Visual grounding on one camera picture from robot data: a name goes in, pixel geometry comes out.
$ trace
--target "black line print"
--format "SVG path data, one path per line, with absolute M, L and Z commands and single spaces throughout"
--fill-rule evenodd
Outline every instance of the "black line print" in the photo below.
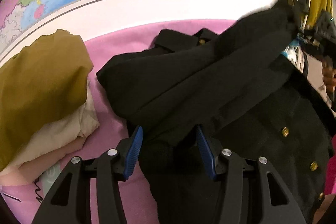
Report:
M 34 181 L 35 186 L 37 187 L 37 189 L 35 189 L 35 194 L 37 195 L 36 199 L 38 200 L 39 203 L 42 203 L 43 201 L 43 197 L 41 197 L 38 192 L 41 191 L 41 188 L 37 185 L 37 183 L 40 181 L 40 178 L 37 178 Z
M 5 194 L 5 193 L 2 193 L 4 196 L 6 196 L 6 197 L 8 197 L 8 198 L 11 198 L 11 199 L 14 199 L 14 200 L 16 200 L 16 201 L 18 201 L 18 202 L 21 202 L 21 200 L 19 200 L 18 198 L 14 198 L 13 196 L 10 196 L 10 195 L 7 195 L 7 194 Z

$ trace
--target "brass button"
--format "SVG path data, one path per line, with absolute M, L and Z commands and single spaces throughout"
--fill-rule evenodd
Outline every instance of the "brass button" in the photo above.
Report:
M 310 170 L 315 171 L 317 169 L 317 167 L 319 167 L 317 165 L 317 162 L 313 161 L 310 165 Z
M 319 200 L 321 200 L 323 197 L 324 197 L 324 193 L 321 193 L 321 194 L 319 195 Z
M 287 137 L 289 135 L 289 129 L 287 127 L 284 127 L 282 130 L 282 135 L 284 137 Z

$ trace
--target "pink surface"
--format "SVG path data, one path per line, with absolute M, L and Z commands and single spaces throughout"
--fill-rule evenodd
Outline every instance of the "pink surface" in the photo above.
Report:
M 185 20 L 162 22 L 143 25 L 117 32 L 109 33 L 86 42 L 88 52 L 94 64 L 93 71 L 89 75 L 90 89 L 94 99 L 97 117 L 100 127 L 87 139 L 82 150 L 68 155 L 60 161 L 63 168 L 71 157 L 78 155 L 83 159 L 98 157 L 106 150 L 115 147 L 122 138 L 127 137 L 125 121 L 117 117 L 110 108 L 105 92 L 97 82 L 95 73 L 114 55 L 124 52 L 137 52 L 148 48 L 154 37 L 161 29 L 169 28 L 187 34 L 193 34 L 201 28 L 208 28 L 221 33 L 234 21 L 231 20 Z M 336 193 L 336 157 L 332 158 L 328 168 L 326 190 Z M 133 175 L 127 182 L 119 184 L 125 215 L 129 224 L 158 224 L 156 203 L 150 194 L 148 182 L 137 165 Z M 39 207 L 36 200 L 36 186 L 34 184 L 20 187 L 3 187 L 3 191 L 9 195 L 21 199 L 18 201 L 6 198 L 9 207 L 21 224 L 30 224 Z M 95 181 L 91 184 L 91 214 L 92 224 L 98 224 L 96 204 Z

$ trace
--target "black garment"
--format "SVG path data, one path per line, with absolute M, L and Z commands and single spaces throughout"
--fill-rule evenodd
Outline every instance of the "black garment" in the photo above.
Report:
M 279 55 L 297 30 L 295 14 L 280 1 L 219 36 L 162 30 L 153 49 L 115 56 L 97 73 L 114 112 L 144 128 L 139 161 L 161 224 L 211 222 L 219 185 L 205 176 L 189 134 L 199 123 L 240 156 L 269 158 L 312 220 L 336 124 L 320 95 Z M 209 41 L 197 46 L 200 39 Z

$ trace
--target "silver screw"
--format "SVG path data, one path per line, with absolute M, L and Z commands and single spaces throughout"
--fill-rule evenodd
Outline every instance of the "silver screw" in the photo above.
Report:
M 117 149 L 110 149 L 109 151 L 107 151 L 107 155 L 109 156 L 114 156 L 118 153 Z
M 77 164 L 77 163 L 79 163 L 80 161 L 81 161 L 80 157 L 73 157 L 73 158 L 71 159 L 71 163 L 73 163 L 73 164 Z
M 232 155 L 232 151 L 230 149 L 223 149 L 222 150 L 222 154 L 224 156 L 231 156 Z
M 260 162 L 261 164 L 266 164 L 266 163 L 268 162 L 268 160 L 267 160 L 265 157 L 260 157 L 260 158 L 259 158 L 259 162 Z

